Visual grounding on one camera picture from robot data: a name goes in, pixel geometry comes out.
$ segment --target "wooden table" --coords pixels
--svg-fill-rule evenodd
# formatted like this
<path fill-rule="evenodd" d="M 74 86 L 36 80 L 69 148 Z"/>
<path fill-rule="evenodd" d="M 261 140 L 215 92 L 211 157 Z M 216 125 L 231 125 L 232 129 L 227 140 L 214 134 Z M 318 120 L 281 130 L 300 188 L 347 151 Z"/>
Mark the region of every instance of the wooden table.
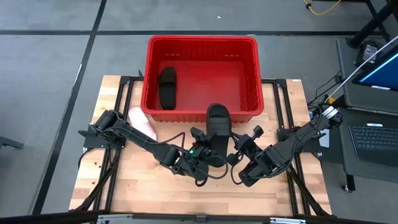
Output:
<path fill-rule="evenodd" d="M 118 92 L 120 76 L 106 75 L 103 77 L 99 91 L 93 120 L 95 122 L 104 110 L 112 110 Z M 309 121 L 307 104 L 300 80 L 287 80 L 290 104 L 294 123 L 301 126 Z M 262 84 L 264 95 L 264 111 L 253 117 L 246 124 L 233 124 L 233 131 L 238 134 L 252 133 L 256 125 L 264 129 L 264 134 L 256 140 L 261 148 L 277 142 L 278 128 L 275 110 L 274 92 L 271 84 Z M 134 82 L 130 108 L 140 106 L 142 82 Z M 287 117 L 284 108 L 283 92 L 279 90 L 284 121 Z M 121 110 L 124 108 L 123 96 Z M 193 142 L 190 136 L 192 126 L 206 130 L 205 123 L 159 123 L 147 116 L 153 125 L 158 141 L 171 138 L 181 131 L 187 133 L 185 147 Z M 180 145 L 178 138 L 171 144 Z M 229 140 L 229 152 L 236 152 L 233 142 Z M 82 160 L 78 172 L 70 208 L 79 206 L 94 188 L 100 175 L 100 165 L 104 149 L 94 149 Z M 323 180 L 319 161 L 309 153 L 301 153 L 305 183 L 309 191 L 320 203 L 322 208 L 331 213 L 329 199 Z M 234 169 L 234 176 L 248 163 L 244 160 Z M 224 168 L 210 167 L 210 173 L 221 175 Z M 100 208 L 104 208 L 108 186 L 105 186 Z M 303 213 L 300 191 L 297 186 L 299 212 Z M 126 143 L 122 150 L 121 161 L 117 174 L 112 212 L 166 213 L 166 214 L 211 214 L 211 215 L 292 215 L 286 174 L 271 179 L 260 180 L 252 187 L 234 185 L 228 174 L 221 180 L 209 179 L 204 187 L 196 187 L 191 177 L 173 175 L 171 171 L 160 166 L 153 155 L 134 145 Z"/>

